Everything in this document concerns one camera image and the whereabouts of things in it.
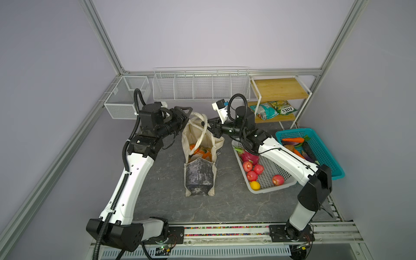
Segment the cream canvas grocery bag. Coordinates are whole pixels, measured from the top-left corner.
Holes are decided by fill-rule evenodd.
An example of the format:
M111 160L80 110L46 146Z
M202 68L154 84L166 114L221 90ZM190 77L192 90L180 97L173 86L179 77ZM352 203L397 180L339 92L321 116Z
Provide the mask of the cream canvas grocery bag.
M224 138L214 137L210 130L207 116L192 112L182 132L186 197L215 195L218 158Z

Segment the orange snack bag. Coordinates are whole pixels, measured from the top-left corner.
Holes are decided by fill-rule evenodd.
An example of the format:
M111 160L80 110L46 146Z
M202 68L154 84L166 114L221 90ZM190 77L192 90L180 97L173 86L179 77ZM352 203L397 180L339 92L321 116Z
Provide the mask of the orange snack bag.
M199 146L193 154L189 156L188 162L192 162L198 158L212 162L212 153L209 148Z

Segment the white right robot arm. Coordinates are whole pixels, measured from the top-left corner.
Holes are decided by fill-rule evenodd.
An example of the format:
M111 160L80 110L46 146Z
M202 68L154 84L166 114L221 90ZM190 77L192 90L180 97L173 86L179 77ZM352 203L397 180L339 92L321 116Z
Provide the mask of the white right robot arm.
M331 169L295 155L269 133L258 128L244 95L235 94L229 102L218 100L212 108L218 117L207 120L203 126L214 137L228 135L241 143L247 152L271 160L302 185L295 210L286 222L284 235L295 242L310 233L312 218L333 190Z

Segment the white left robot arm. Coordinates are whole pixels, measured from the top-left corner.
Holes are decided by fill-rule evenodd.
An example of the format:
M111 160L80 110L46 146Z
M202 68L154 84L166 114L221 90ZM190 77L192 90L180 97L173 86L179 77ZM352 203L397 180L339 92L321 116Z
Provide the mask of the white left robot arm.
M133 93L136 116L132 133L122 148L123 172L99 218L88 221L86 230L95 239L92 258L100 258L103 245L120 249L117 258L133 252L149 239L169 240L169 223L164 218L150 217L134 221L134 208L144 180L164 149L163 139L177 136L187 125L193 109L167 108L161 102L146 104L139 89Z

